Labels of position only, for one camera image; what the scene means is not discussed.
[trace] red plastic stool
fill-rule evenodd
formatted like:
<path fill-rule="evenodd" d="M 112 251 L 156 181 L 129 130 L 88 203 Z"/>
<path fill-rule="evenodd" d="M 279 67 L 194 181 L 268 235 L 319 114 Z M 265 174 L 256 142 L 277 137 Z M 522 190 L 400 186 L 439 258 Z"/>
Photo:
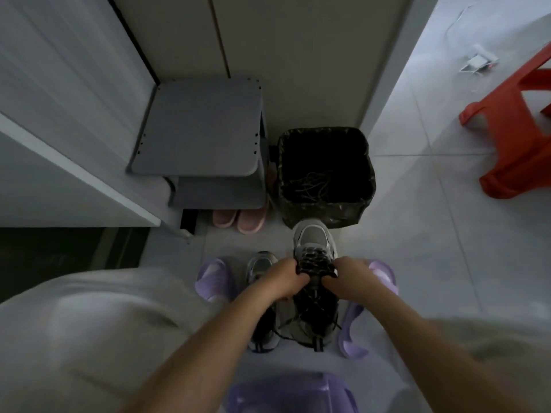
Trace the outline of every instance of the red plastic stool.
<path fill-rule="evenodd" d="M 551 187 L 551 137 L 534 121 L 521 91 L 551 91 L 551 69 L 538 69 L 551 59 L 551 43 L 481 101 L 459 115 L 462 125 L 478 113 L 485 115 L 495 141 L 498 163 L 480 178 L 493 198 L 512 198 L 538 187 Z M 541 113 L 551 117 L 551 104 Z"/>

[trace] purple slipper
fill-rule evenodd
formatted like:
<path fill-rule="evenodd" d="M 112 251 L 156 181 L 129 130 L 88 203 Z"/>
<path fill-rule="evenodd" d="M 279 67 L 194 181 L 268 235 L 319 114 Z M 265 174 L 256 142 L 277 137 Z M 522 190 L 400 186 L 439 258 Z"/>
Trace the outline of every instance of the purple slipper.
<path fill-rule="evenodd" d="M 207 301 L 223 299 L 231 302 L 238 295 L 230 267 L 220 258 L 201 265 L 195 282 L 195 291 Z"/>
<path fill-rule="evenodd" d="M 384 284 L 394 294 L 398 295 L 396 276 L 394 275 L 392 268 L 384 262 L 376 259 L 366 260 L 366 263 L 373 273 L 379 278 L 382 284 Z M 352 342 L 352 338 L 350 337 L 350 326 L 352 326 L 352 322 L 360 316 L 363 311 L 363 306 L 351 301 L 350 304 L 348 304 L 347 312 L 344 315 L 342 330 L 339 334 L 339 348 L 341 348 L 342 354 L 349 359 L 359 360 L 367 356 L 369 353 L 366 348 L 357 346 L 354 342 Z"/>

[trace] black trash bag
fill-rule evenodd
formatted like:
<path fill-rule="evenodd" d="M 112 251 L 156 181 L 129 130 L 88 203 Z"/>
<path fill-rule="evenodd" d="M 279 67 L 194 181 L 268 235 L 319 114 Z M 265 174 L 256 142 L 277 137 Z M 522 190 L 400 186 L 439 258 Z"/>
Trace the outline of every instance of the black trash bag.
<path fill-rule="evenodd" d="M 368 142 L 355 128 L 292 129 L 279 138 L 275 199 L 290 228 L 315 217 L 355 225 L 375 194 Z"/>

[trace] sneaker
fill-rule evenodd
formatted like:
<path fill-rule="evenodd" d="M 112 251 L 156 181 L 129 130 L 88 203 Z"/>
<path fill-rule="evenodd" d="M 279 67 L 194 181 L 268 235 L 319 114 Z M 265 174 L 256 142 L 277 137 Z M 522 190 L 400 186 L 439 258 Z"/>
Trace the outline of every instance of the sneaker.
<path fill-rule="evenodd" d="M 293 297 L 296 320 L 290 331 L 301 345 L 323 351 L 337 326 L 338 298 L 321 284 L 325 275 L 337 275 L 335 242 L 322 221 L 307 219 L 294 227 L 293 245 L 296 271 L 307 273 L 310 282 Z"/>
<path fill-rule="evenodd" d="M 247 266 L 246 283 L 251 285 L 257 281 L 277 262 L 274 254 L 268 251 L 261 251 L 256 254 Z M 276 330 L 279 328 L 279 317 L 274 303 L 265 311 L 249 341 L 249 349 L 255 354 L 265 354 L 273 351 L 279 343 L 279 336 Z"/>

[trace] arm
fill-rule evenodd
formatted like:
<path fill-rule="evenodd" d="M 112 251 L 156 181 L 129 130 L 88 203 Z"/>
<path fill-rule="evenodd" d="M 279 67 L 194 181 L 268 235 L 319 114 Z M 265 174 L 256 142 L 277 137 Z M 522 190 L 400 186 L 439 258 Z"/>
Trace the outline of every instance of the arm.
<path fill-rule="evenodd" d="M 375 316 L 435 413 L 529 411 L 489 371 L 387 289 L 364 261 L 344 257 L 334 265 L 338 278 L 324 277 L 323 285 Z"/>
<path fill-rule="evenodd" d="M 176 350 L 121 413 L 216 412 L 262 314 L 308 283 L 295 267 L 293 259 L 272 266 Z"/>

